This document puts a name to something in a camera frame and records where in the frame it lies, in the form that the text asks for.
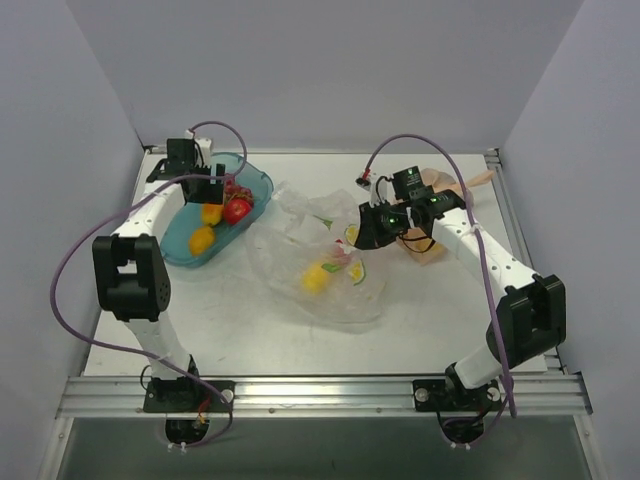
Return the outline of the fake red grape bunch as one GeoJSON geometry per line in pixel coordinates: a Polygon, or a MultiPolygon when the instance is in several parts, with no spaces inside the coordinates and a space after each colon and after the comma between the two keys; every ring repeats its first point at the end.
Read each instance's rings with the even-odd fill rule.
{"type": "Polygon", "coordinates": [[[224,202],[228,203],[234,199],[244,200],[250,205],[254,204],[254,195],[250,188],[229,180],[224,185],[224,202]]]}

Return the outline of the orange yellow fake mango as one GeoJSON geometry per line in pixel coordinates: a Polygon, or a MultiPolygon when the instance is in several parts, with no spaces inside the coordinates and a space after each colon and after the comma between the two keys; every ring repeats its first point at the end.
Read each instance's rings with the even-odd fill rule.
{"type": "Polygon", "coordinates": [[[201,221],[204,225],[216,226],[223,220],[224,206],[222,204],[203,204],[201,221]]]}

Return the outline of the red fake apple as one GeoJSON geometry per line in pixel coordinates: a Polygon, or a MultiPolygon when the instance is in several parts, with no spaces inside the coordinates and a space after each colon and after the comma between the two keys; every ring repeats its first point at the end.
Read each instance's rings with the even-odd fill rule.
{"type": "Polygon", "coordinates": [[[334,242],[328,251],[327,262],[338,269],[344,268],[351,262],[352,247],[342,241],[334,242]]]}
{"type": "Polygon", "coordinates": [[[250,202],[242,198],[234,198],[227,202],[223,209],[223,220],[228,225],[236,225],[252,211],[250,202]]]}

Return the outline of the clear printed plastic bag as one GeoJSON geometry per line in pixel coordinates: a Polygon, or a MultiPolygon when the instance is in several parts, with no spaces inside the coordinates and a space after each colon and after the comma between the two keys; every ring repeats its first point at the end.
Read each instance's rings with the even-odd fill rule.
{"type": "Polygon", "coordinates": [[[343,189],[309,198],[282,182],[272,202],[279,223],[254,223],[246,251],[257,277],[274,293],[332,323],[364,324],[383,312],[386,262],[355,248],[359,212],[343,189]]]}

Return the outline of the yellow fake lemon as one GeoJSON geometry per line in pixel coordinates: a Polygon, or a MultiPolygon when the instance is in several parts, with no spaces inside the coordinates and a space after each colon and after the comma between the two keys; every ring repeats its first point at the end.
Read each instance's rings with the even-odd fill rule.
{"type": "Polygon", "coordinates": [[[311,293],[319,294],[323,292],[331,280],[331,274],[323,268],[322,263],[310,265],[301,277],[302,288],[311,293]]]}

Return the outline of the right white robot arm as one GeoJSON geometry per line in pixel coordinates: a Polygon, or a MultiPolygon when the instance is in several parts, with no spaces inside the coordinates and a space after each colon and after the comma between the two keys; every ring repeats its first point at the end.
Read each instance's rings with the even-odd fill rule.
{"type": "Polygon", "coordinates": [[[383,248],[418,229],[452,253],[490,296],[484,343],[446,370],[443,395],[450,406],[467,408],[480,388],[565,341],[564,283],[513,257],[475,221],[461,194],[435,191],[415,167],[356,183],[370,195],[359,207],[357,249],[383,248]]]}

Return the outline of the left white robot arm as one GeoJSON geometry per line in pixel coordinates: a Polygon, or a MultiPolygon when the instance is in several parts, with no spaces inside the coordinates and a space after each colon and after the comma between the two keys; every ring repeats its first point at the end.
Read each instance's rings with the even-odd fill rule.
{"type": "Polygon", "coordinates": [[[211,173],[207,150],[194,138],[167,141],[166,157],[146,178],[143,204],[109,236],[92,243],[98,300],[102,310],[124,323],[140,349],[150,353],[147,399],[160,411],[190,411],[207,397],[193,356],[181,345],[168,316],[171,283],[160,243],[188,200],[216,198],[217,184],[202,179],[172,180],[211,173]]]}

